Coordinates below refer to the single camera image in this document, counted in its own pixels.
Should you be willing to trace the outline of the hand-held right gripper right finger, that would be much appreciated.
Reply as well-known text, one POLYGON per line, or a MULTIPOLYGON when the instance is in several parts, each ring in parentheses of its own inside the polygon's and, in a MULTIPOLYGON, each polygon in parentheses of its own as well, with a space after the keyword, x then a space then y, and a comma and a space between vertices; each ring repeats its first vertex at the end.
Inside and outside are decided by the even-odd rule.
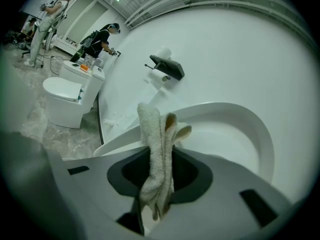
POLYGON ((172 150, 174 193, 169 204, 191 203, 200 198, 213 182, 212 170, 203 162, 176 147, 172 150))

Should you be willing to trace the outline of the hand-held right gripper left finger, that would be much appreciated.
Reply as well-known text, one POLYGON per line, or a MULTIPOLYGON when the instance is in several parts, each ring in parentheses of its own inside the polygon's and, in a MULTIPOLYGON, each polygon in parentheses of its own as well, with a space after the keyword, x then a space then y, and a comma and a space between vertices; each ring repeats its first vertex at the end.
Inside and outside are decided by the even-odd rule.
POLYGON ((150 149, 148 147, 113 164, 107 171, 107 179, 120 194, 133 198, 130 211, 121 215, 116 222, 143 236, 145 234, 141 215, 140 190, 150 170, 150 149))

